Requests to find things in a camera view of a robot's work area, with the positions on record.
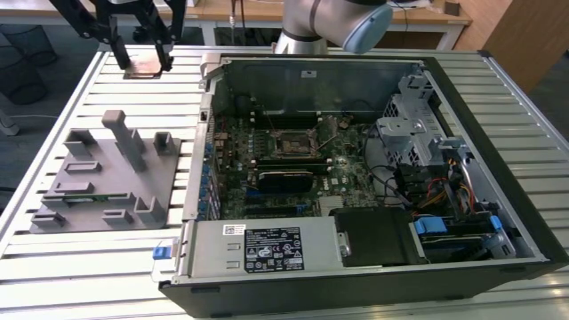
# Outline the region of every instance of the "white sticker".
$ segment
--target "white sticker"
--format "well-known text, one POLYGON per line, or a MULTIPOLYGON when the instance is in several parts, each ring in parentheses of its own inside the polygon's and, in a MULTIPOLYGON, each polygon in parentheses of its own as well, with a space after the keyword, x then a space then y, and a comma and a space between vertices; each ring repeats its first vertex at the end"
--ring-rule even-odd
POLYGON ((316 78, 317 72, 315 70, 303 70, 301 71, 301 78, 316 78))
POLYGON ((223 225, 223 235, 244 235, 247 225, 223 225))

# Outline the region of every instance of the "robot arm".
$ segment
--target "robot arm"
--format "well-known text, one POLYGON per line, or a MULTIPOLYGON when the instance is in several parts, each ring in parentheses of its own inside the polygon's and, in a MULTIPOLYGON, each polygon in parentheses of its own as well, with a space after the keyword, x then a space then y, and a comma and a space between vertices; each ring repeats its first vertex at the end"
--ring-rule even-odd
POLYGON ((99 42, 111 46, 123 70, 131 66, 131 60, 123 38, 116 30, 116 15, 136 16, 140 25, 148 30, 156 46, 161 65, 160 72, 172 69, 173 58, 169 56, 169 51, 183 35, 187 0, 165 1, 172 9, 171 27, 167 27, 159 16, 153 0, 91 0, 96 9, 96 18, 80 0, 50 0, 50 2, 82 38, 96 38, 99 42))
POLYGON ((276 53, 327 52, 327 40, 345 51, 368 52, 393 19, 387 0, 284 0, 276 53))

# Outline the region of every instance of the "wooden table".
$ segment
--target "wooden table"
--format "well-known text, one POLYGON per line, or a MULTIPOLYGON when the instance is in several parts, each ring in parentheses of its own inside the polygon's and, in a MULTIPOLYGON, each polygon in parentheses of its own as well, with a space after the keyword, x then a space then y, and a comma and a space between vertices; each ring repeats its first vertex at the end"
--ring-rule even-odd
MULTIPOLYGON (((93 6, 88 0, 82 0, 87 8, 93 11, 93 6)), ((281 28, 283 4, 267 3, 257 0, 244 0, 245 22, 248 27, 281 28)), ((443 5, 444 0, 435 0, 436 6, 443 5)), ((164 0, 157 0, 156 5, 163 13, 163 17, 169 19, 172 14, 164 4, 164 0)), ((185 12, 185 26, 200 27, 204 33, 204 44, 216 45, 215 28, 229 26, 231 0, 200 0, 196 7, 189 7, 185 12)), ((455 47, 457 38, 472 20, 465 13, 460 17, 433 12, 428 9, 408 9, 405 13, 395 13, 389 31, 409 31, 443 33, 437 49, 451 50, 455 47)), ((3 0, 0 1, 0 23, 64 25, 67 21, 52 7, 48 0, 3 0)), ((133 17, 119 19, 121 25, 137 25, 133 17)))

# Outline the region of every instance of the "red wire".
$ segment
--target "red wire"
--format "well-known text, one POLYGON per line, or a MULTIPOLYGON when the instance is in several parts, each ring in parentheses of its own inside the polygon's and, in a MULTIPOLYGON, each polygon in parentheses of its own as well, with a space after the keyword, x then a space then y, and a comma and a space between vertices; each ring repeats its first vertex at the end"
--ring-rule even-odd
POLYGON ((428 197, 428 198, 429 198, 429 196, 431 196, 431 188, 432 188, 432 186, 433 186, 433 183, 435 183, 435 182, 437 182, 437 181, 441 181, 441 180, 447 180, 447 178, 435 178, 435 179, 431 181, 429 186, 427 187, 427 191, 428 191, 428 193, 427 193, 427 197, 428 197))

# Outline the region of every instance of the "mesh trash bin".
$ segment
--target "mesh trash bin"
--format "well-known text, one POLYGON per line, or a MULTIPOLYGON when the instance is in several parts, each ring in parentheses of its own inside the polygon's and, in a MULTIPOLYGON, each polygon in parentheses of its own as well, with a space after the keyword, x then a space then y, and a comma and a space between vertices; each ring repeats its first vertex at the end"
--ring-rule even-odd
POLYGON ((26 60, 23 50, 0 46, 0 93, 16 105, 27 105, 47 94, 38 70, 26 60))
POLYGON ((0 25, 0 33, 8 42, 26 52, 26 58, 36 66, 58 60, 52 44, 40 25, 0 25))

